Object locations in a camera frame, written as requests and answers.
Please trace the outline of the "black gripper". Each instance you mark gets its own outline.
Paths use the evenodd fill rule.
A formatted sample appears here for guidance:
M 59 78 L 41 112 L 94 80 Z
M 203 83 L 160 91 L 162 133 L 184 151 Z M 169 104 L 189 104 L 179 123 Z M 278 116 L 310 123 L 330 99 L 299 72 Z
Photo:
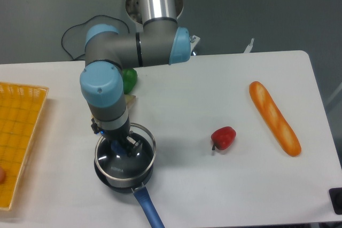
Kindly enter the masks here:
M 137 156 L 140 153 L 142 141 L 129 136 L 130 120 L 128 117 L 111 122 L 102 122 L 92 117 L 91 122 L 94 134 L 100 134 L 101 136 L 96 147 L 107 140 L 111 143 L 111 150 L 116 155 L 123 155 L 123 148 L 126 148 L 128 157 Z

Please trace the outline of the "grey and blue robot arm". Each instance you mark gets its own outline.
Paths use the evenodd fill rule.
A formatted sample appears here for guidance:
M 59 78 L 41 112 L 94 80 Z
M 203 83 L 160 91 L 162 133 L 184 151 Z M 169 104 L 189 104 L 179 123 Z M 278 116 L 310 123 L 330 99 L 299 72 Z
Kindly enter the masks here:
M 130 134 L 122 71 L 126 68 L 186 62 L 190 35 L 179 27 L 175 0 L 138 0 L 143 30 L 121 35 L 110 25 L 91 27 L 86 35 L 81 92 L 93 116 L 92 128 L 134 155 L 140 142 Z

